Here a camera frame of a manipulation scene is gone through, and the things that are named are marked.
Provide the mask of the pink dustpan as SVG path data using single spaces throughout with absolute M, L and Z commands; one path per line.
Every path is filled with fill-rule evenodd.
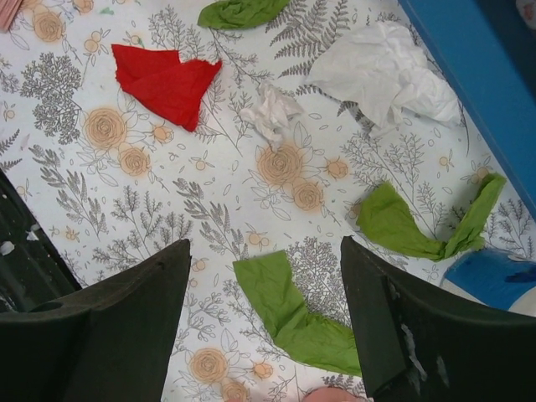
M 314 389 L 310 393 L 306 394 L 302 399 L 302 402 L 359 402 L 363 401 L 363 398 L 358 397 L 350 392 L 335 388 L 335 387 L 322 387 Z

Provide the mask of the green paper scrap far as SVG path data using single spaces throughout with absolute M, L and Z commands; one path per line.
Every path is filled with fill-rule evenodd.
M 214 29 L 255 28 L 275 19 L 289 0 L 217 1 L 203 8 L 198 26 Z

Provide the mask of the green paper scrap front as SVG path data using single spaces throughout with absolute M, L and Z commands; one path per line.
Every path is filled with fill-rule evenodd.
M 307 308 L 284 251 L 239 260 L 233 267 L 271 340 L 292 360 L 339 374 L 362 374 L 352 329 Z

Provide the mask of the large white crumpled paper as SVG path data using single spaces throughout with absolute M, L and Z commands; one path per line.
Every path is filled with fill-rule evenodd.
M 357 103 L 376 135 L 400 125 L 404 111 L 445 126 L 461 120 L 455 91 L 430 69 L 410 31 L 392 21 L 344 34 L 316 59 L 305 83 Z

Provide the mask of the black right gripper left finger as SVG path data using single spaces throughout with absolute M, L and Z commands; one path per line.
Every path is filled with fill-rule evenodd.
M 1 315 L 3 401 L 159 401 L 190 270 L 176 241 L 31 312 Z

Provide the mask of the green paper scrap near roll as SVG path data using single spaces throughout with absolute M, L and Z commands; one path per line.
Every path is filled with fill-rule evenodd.
M 485 245 L 482 231 L 506 182 L 507 179 L 498 173 L 488 174 L 447 241 L 424 235 L 408 204 L 388 182 L 380 184 L 361 203 L 357 226 L 376 245 L 415 258 L 441 261 L 468 250 L 481 250 Z

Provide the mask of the small white crumpled paper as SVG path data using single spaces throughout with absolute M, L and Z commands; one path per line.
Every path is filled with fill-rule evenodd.
M 252 124 L 276 152 L 283 143 L 283 134 L 290 129 L 294 116 L 304 112 L 290 96 L 280 92 L 270 81 L 263 81 L 257 88 L 258 101 L 252 107 L 239 112 L 242 121 Z

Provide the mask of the red paper scrap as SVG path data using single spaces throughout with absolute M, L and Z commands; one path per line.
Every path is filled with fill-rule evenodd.
M 198 126 L 202 99 L 223 62 L 182 61 L 174 50 L 150 50 L 113 44 L 116 80 L 149 111 L 184 130 Z

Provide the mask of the blue wooden shelf unit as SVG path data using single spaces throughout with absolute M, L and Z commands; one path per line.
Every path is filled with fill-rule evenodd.
M 535 37 L 514 1 L 403 1 L 529 213 L 535 212 Z

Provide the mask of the pink hand brush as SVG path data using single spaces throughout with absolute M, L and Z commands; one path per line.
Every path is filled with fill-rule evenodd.
M 0 0 L 0 27 L 1 32 L 6 33 L 18 12 L 34 8 L 39 1 L 34 0 Z

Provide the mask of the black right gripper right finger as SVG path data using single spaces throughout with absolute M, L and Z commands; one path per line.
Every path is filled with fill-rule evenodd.
M 341 272 L 375 401 L 533 401 L 535 320 L 456 296 L 352 238 Z

